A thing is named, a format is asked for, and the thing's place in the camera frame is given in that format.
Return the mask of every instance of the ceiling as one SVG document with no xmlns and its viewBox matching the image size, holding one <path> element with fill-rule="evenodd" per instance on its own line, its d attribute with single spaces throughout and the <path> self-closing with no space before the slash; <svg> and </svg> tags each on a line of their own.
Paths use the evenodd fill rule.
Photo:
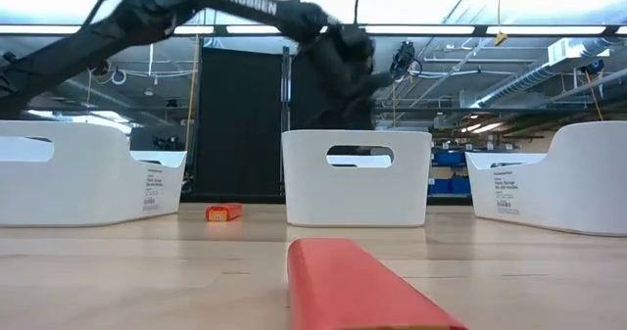
<svg viewBox="0 0 627 330">
<path fill-rule="evenodd" d="M 309 0 L 344 22 L 353 18 L 355 0 Z M 622 24 L 627 21 L 624 9 L 627 0 L 360 0 L 361 23 L 380 24 Z M 80 24 L 95 0 L 0 0 L 0 24 Z M 104 7 L 106 16 L 115 4 Z M 206 10 L 192 24 L 249 24 L 223 13 Z M 0 35 L 0 50 L 23 56 L 51 44 L 52 37 L 10 37 Z M 377 37 L 375 64 L 378 71 L 389 68 L 392 56 L 406 37 Z M 281 37 L 221 37 L 211 40 L 211 47 L 280 54 L 284 46 L 292 53 L 296 45 Z M 459 106 L 459 94 L 481 96 L 506 79 L 516 77 L 547 60 L 547 47 L 558 38 L 509 39 L 501 46 L 494 40 L 468 38 L 411 38 L 422 64 L 422 74 L 407 78 L 376 96 L 381 107 L 450 108 Z M 471 50 L 482 44 L 478 50 Z M 126 73 L 123 84 L 111 74 L 91 79 L 87 72 L 42 94 L 31 103 L 42 110 L 53 107 L 84 107 L 115 110 L 142 125 L 177 124 L 187 117 L 185 110 L 153 111 L 175 100 L 187 106 L 192 78 L 197 67 L 194 37 L 179 37 L 151 46 L 133 47 L 112 57 L 112 70 Z M 622 44 L 612 48 L 605 59 L 604 73 L 619 71 L 626 64 Z M 622 96 L 617 78 L 609 83 L 604 96 Z M 578 77 L 579 83 L 587 80 Z M 554 96 L 573 87 L 572 71 L 529 89 L 534 93 Z M 515 106 L 524 108 L 524 96 Z M 591 107 L 589 92 L 560 100 L 562 106 Z M 385 114 L 380 124 L 390 126 L 424 126 L 433 124 L 437 114 Z"/>
</svg>

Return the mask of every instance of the blue storage bin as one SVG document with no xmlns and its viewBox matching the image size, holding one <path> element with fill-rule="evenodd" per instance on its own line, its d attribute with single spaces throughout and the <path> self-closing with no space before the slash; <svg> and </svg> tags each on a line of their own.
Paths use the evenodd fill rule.
<svg viewBox="0 0 627 330">
<path fill-rule="evenodd" d="M 435 165 L 461 165 L 463 164 L 463 153 L 435 153 L 433 163 Z"/>
<path fill-rule="evenodd" d="M 429 185 L 429 194 L 451 194 L 450 179 L 436 178 L 434 184 Z"/>
<path fill-rule="evenodd" d="M 468 177 L 451 178 L 451 193 L 470 195 L 470 179 Z"/>
</svg>

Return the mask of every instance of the small orange block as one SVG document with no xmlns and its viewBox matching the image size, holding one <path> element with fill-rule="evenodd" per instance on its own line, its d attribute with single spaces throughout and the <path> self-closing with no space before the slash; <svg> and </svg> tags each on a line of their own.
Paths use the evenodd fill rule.
<svg viewBox="0 0 627 330">
<path fill-rule="evenodd" d="M 230 221 L 241 216 L 244 207 L 239 203 L 210 206 L 205 210 L 207 221 Z"/>
</svg>

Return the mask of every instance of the ductwork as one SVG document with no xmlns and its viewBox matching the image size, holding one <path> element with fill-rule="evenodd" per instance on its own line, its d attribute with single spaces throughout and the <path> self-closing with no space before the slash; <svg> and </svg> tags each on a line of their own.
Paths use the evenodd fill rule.
<svg viewBox="0 0 627 330">
<path fill-rule="evenodd" d="M 593 38 L 593 39 L 561 39 L 567 45 L 568 49 L 575 51 L 575 57 L 570 57 L 564 62 L 550 63 L 547 62 L 530 71 L 513 76 L 513 79 L 506 80 L 506 83 L 500 85 L 497 89 L 490 91 L 485 96 L 470 105 L 470 108 L 482 109 L 488 108 L 499 102 L 505 96 L 528 90 L 539 85 L 552 77 L 558 75 L 562 71 L 572 70 L 575 68 L 586 66 L 592 62 L 600 53 L 621 42 L 619 38 Z M 452 115 L 446 120 L 452 123 L 459 120 L 462 115 Z"/>
<path fill-rule="evenodd" d="M 596 88 L 596 87 L 603 86 L 605 84 L 609 84 L 612 81 L 620 80 L 620 79 L 622 79 L 624 77 L 627 77 L 627 69 L 623 69 L 623 70 L 620 70 L 620 71 L 615 71 L 612 74 L 609 74 L 609 75 L 597 78 L 596 80 L 593 80 L 592 82 L 589 82 L 587 84 L 578 86 L 578 87 L 576 87 L 574 89 L 570 89 L 570 90 L 568 90 L 568 91 L 566 91 L 564 93 L 552 96 L 549 99 L 547 99 L 545 102 L 537 104 L 537 105 L 534 105 L 534 106 L 531 106 L 531 107 L 529 107 L 529 109 L 539 109 L 539 108 L 546 107 L 548 104 L 553 103 L 555 101 L 563 100 L 563 99 L 565 99 L 567 97 L 584 93 L 584 92 L 586 92 L 586 91 L 588 91 L 588 90 L 590 90 L 592 88 Z M 493 124 L 493 123 L 511 121 L 511 120 L 513 120 L 513 119 L 515 119 L 515 118 L 517 118 L 519 116 L 520 116 L 520 114 L 512 114 L 512 115 L 508 115 L 508 116 L 505 116 L 505 117 L 493 118 L 493 119 L 490 119 L 490 120 L 482 122 L 481 126 L 486 126 L 488 124 Z"/>
</svg>

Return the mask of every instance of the metal pole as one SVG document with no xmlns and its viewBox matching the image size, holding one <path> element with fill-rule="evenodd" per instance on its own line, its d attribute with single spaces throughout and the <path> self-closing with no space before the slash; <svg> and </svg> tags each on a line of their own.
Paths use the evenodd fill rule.
<svg viewBox="0 0 627 330">
<path fill-rule="evenodd" d="M 187 173 L 189 175 L 194 176 L 194 179 L 192 180 L 192 184 L 191 184 L 191 191 L 192 192 L 196 192 L 197 191 L 197 186 L 196 186 L 196 177 L 198 176 L 198 171 L 197 171 L 197 165 L 196 165 L 196 160 L 197 160 L 197 155 L 196 152 L 198 152 L 198 148 L 197 148 L 197 140 L 194 140 L 192 138 L 197 138 L 198 137 L 198 133 L 201 132 L 201 111 L 199 111 L 199 105 L 200 105 L 200 97 L 202 95 L 201 91 L 200 91 L 200 87 L 202 85 L 203 80 L 201 79 L 201 76 L 203 74 L 203 45 L 205 45 L 205 37 L 200 37 L 198 39 L 198 44 L 194 45 L 194 47 L 197 47 L 197 55 L 199 55 L 198 60 L 196 60 L 196 62 L 198 62 L 198 64 L 196 65 L 196 89 L 195 89 L 195 94 L 194 94 L 194 102 L 192 104 L 190 104 L 192 106 L 192 110 L 195 111 L 194 113 L 194 124 L 192 126 L 192 135 L 190 138 L 191 143 L 193 143 L 194 145 L 189 145 L 189 148 L 191 149 L 191 153 L 187 153 L 187 161 L 186 161 L 186 165 L 189 165 L 189 168 L 187 169 Z"/>
<path fill-rule="evenodd" d="M 292 56 L 290 48 L 283 46 L 283 62 L 281 63 L 281 135 L 283 132 L 290 130 L 290 77 L 292 69 Z M 279 179 L 280 194 L 285 194 L 285 180 L 283 174 L 283 150 L 281 148 L 279 159 L 281 161 Z"/>
</svg>

